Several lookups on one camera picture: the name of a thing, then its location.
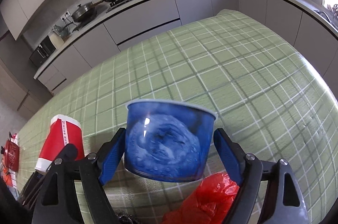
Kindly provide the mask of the red packet on table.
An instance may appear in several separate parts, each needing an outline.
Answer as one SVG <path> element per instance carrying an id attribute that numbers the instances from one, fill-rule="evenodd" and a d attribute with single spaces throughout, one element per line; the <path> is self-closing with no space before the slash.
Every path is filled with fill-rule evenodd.
<path id="1" fill-rule="evenodd" d="M 1 147 L 3 166 L 13 172 L 19 170 L 18 134 L 10 135 L 5 145 Z"/>

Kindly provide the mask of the green checkered tablecloth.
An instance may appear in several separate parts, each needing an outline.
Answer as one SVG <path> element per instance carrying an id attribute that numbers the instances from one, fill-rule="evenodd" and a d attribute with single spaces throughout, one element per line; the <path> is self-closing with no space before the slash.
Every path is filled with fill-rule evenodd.
<path id="1" fill-rule="evenodd" d="M 85 152 L 95 152 L 125 126 L 126 103 L 140 98 L 201 105 L 246 152 L 286 159 L 310 223 L 321 222 L 337 200 L 335 96 L 289 43 L 236 11 L 143 41 L 56 94 L 18 134 L 18 188 L 34 172 L 52 117 L 79 121 Z"/>

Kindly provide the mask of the white jar on counter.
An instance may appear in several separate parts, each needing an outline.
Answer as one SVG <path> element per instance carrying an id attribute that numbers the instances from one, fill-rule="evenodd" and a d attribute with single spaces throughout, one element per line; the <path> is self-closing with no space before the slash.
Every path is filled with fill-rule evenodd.
<path id="1" fill-rule="evenodd" d="M 56 49 L 60 49 L 64 45 L 64 40 L 54 31 L 49 33 L 49 38 Z"/>

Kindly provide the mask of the black microwave oven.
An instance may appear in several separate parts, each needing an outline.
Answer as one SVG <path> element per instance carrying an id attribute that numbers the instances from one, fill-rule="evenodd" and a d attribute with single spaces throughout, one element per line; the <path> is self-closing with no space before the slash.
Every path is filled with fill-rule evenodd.
<path id="1" fill-rule="evenodd" d="M 39 43 L 30 55 L 29 60 L 35 67 L 40 68 L 55 50 L 55 45 L 52 43 L 50 37 L 47 36 Z"/>

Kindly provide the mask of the red plastic bag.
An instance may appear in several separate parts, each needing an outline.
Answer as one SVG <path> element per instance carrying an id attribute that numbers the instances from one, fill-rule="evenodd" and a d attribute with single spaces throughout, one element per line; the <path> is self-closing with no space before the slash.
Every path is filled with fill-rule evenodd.
<path id="1" fill-rule="evenodd" d="M 222 223 L 238 190 L 239 186 L 225 172 L 212 174 L 202 180 L 180 208 L 165 214 L 162 223 Z"/>

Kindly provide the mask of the steel wool scrubber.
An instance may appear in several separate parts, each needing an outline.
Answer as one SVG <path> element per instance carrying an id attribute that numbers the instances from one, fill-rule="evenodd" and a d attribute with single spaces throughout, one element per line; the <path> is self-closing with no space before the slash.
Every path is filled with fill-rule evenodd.
<path id="1" fill-rule="evenodd" d="M 136 217 L 134 215 L 118 212 L 116 213 L 117 219 L 120 223 L 133 223 L 133 224 L 160 224 L 162 223 L 161 217 Z"/>

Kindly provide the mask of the wok with glass lid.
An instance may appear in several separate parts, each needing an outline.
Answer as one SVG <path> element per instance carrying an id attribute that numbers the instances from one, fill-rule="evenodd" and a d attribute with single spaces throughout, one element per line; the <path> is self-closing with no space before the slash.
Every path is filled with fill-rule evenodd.
<path id="1" fill-rule="evenodd" d="M 94 13 L 96 13 L 96 7 L 102 2 L 102 0 L 96 3 L 90 1 L 86 4 L 78 5 L 78 8 L 71 15 L 73 21 L 75 23 L 82 23 L 83 21 L 89 19 Z"/>

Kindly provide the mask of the red paper cup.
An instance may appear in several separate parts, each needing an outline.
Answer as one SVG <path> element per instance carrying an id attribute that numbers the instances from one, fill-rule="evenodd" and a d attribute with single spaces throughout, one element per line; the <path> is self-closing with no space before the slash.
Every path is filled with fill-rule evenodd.
<path id="1" fill-rule="evenodd" d="M 40 174 L 45 174 L 52 161 L 67 144 L 73 144 L 77 148 L 76 160 L 84 158 L 83 133 L 80 123 L 67 115 L 58 114 L 50 121 L 49 134 L 34 169 Z"/>

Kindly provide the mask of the blue yogurt cup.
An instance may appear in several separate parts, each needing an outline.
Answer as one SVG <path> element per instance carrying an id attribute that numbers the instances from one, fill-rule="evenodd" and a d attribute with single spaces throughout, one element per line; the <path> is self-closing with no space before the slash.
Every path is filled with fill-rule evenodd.
<path id="1" fill-rule="evenodd" d="M 216 112 L 181 101 L 136 99 L 127 103 L 124 166 L 163 182 L 202 178 Z"/>

